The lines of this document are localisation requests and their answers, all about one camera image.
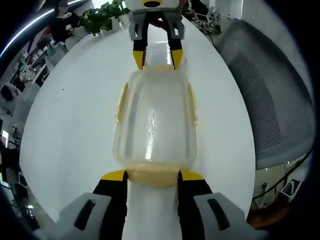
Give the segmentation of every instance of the cable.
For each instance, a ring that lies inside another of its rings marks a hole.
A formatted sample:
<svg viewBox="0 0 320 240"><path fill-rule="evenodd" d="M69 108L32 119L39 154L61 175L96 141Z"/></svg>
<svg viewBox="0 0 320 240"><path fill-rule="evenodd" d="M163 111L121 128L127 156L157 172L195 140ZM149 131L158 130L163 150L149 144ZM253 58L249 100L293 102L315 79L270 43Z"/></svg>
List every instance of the cable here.
<svg viewBox="0 0 320 240"><path fill-rule="evenodd" d="M303 157L303 159L301 159L300 161L298 161L294 167L292 169L290 169L282 178L280 178L279 181L277 181L272 187L270 187L267 191L259 194L258 196L255 196L254 198L252 198L252 200L256 200L258 198L261 198L263 195L269 193L271 190L275 189L285 178L287 178L290 174L292 174L294 172L294 170L296 170L301 164L304 163L304 161L309 157L309 155L311 154L313 150L313 147L309 150L309 152Z"/></svg>
<svg viewBox="0 0 320 240"><path fill-rule="evenodd" d="M202 28L205 31L205 33L209 36L209 38L212 42L212 45L215 47L215 42L212 39L212 37L210 36L210 33L203 26L201 26L199 23L197 23L195 20L192 20L192 22L196 23L200 28Z"/></svg>

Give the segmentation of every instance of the white tabletop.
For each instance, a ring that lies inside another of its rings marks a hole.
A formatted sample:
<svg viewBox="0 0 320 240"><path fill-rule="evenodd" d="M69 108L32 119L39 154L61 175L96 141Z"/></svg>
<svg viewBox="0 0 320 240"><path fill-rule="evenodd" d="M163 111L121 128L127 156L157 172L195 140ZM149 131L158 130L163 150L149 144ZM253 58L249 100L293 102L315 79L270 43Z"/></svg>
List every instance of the white tabletop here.
<svg viewBox="0 0 320 240"><path fill-rule="evenodd" d="M251 124L237 84L211 43L187 20L182 42L197 101L197 159L205 176L248 215L255 181ZM149 27L149 43L167 40ZM122 169L113 157L120 93L137 70L129 31L91 35L58 63L29 113L20 164L33 194L54 221L102 175ZM130 184L123 239L180 239L174 188Z"/></svg>

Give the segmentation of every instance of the chair backrest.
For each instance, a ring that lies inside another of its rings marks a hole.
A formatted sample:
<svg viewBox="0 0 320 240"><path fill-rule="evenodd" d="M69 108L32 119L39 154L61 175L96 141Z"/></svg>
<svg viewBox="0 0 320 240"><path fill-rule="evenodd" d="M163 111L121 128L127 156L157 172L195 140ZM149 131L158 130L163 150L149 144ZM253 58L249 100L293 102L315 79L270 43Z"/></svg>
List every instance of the chair backrest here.
<svg viewBox="0 0 320 240"><path fill-rule="evenodd" d="M283 52L247 22L232 19L216 45L245 102L256 168L306 154L315 138L310 95Z"/></svg>

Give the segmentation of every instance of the gray mesh chair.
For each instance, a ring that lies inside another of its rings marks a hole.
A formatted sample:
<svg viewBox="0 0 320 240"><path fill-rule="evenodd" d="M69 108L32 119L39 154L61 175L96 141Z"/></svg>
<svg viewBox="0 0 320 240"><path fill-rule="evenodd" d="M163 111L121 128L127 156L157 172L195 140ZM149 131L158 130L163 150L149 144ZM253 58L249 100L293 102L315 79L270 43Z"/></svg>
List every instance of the gray mesh chair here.
<svg viewBox="0 0 320 240"><path fill-rule="evenodd" d="M310 95L283 52L245 21L233 19L216 45L245 102L256 169L305 155L315 138Z"/></svg>

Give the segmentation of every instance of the plastic food container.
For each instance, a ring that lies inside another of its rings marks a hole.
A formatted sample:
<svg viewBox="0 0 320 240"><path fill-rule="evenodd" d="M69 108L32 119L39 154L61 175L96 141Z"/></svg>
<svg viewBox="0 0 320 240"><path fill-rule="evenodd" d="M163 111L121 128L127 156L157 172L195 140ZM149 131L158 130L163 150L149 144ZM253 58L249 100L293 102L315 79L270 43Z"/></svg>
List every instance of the plastic food container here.
<svg viewBox="0 0 320 240"><path fill-rule="evenodd" d="M156 187L177 183L196 159L196 105L187 76L172 65L131 74L117 106L114 158L129 179Z"/></svg>

